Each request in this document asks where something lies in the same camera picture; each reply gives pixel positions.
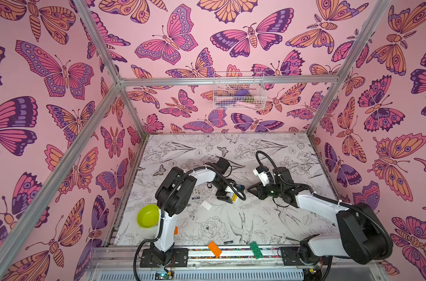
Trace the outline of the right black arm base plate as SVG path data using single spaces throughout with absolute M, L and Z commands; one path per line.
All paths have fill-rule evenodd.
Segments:
M 329 256 L 316 256 L 309 248 L 299 245 L 280 247 L 278 254 L 285 266 L 317 266 L 330 263 Z

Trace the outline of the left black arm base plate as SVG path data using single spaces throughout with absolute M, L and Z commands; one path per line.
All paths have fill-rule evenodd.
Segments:
M 172 266 L 173 268 L 185 268 L 188 265 L 188 248 L 169 249 L 161 252 L 157 248 L 145 249 L 140 261 L 141 268 L 157 268 Z

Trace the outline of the white battery cover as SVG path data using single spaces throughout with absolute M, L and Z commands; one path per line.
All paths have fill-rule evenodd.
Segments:
M 201 205 L 206 209 L 206 210 L 210 210 L 211 209 L 211 207 L 212 207 L 212 205 L 208 202 L 208 201 L 203 201 L 202 203 L 201 203 Z

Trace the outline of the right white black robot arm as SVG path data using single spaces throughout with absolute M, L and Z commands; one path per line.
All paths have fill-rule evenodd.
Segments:
M 316 193 L 307 184 L 293 181 L 289 170 L 275 165 L 263 151 L 257 151 L 254 174 L 259 183 L 247 191 L 260 200 L 281 199 L 283 207 L 294 207 L 323 217 L 338 228 L 338 234 L 310 235 L 299 242 L 299 259 L 305 265 L 322 257 L 351 259 L 366 265 L 389 258 L 393 241 L 372 208 L 365 203 L 348 204 Z

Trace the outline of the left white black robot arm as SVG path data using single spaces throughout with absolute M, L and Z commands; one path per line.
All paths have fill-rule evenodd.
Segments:
M 178 216 L 187 207 L 197 186 L 212 185 L 217 189 L 216 198 L 229 204 L 234 202 L 234 197 L 242 201 L 247 199 L 244 186 L 224 176 L 229 167 L 231 165 L 228 160 L 219 158 L 216 163 L 206 163 L 188 171 L 179 167 L 170 170 L 155 195 L 159 208 L 157 234 L 153 239 L 145 239 L 139 245 L 141 248 L 146 243 L 150 244 L 150 258 L 142 257 L 142 261 L 154 260 L 160 266 L 172 261 Z

